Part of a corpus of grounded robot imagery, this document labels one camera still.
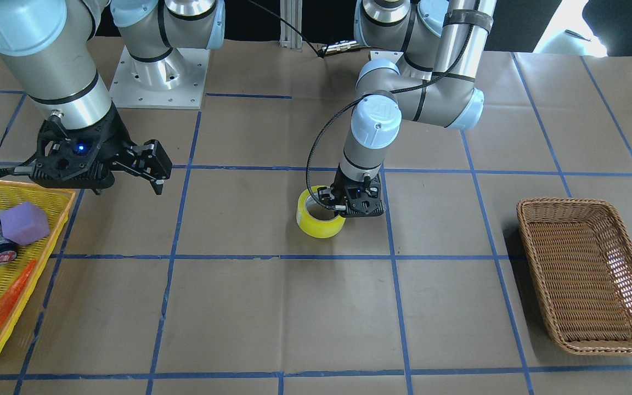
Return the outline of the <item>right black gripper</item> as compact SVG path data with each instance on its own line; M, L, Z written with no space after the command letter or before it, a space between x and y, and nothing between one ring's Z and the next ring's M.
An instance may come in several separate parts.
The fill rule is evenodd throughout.
M38 131L30 179L45 188L91 189L111 187L113 172L148 180L161 195L173 163L159 140L135 145L115 104L96 123L70 129L61 110L52 110Z

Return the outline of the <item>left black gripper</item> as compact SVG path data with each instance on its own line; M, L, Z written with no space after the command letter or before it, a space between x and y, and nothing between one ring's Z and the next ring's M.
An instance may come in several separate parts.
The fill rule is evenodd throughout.
M379 174L359 182L338 167L331 186L317 187L316 196L319 204L344 218L378 217L386 212Z

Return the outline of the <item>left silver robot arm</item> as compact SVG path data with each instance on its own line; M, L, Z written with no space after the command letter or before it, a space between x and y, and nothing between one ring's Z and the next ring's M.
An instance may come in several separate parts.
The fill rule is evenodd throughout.
M481 118L477 68L493 26L495 1L359 1L354 38L398 52L369 60L358 75L349 131L334 181L309 200L351 217L378 217L386 207L380 172L402 121L469 129Z

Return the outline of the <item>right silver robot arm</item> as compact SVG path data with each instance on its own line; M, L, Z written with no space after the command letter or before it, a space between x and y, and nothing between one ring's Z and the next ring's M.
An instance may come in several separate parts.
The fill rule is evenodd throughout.
M35 152L0 178L100 194L126 172L161 194L170 157L156 139L133 142L86 47L107 7L145 89L180 87L190 70L179 50L225 37L223 1L0 1L0 57L44 117Z

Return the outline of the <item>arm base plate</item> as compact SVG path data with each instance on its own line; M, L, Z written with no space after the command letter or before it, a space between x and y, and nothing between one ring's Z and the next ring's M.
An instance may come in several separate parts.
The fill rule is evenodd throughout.
M200 110L210 50L174 48L165 59L140 62L126 48L109 92L117 108Z
M386 59L392 63L396 63L403 55L402 52L385 52L384 50L371 50L369 60Z

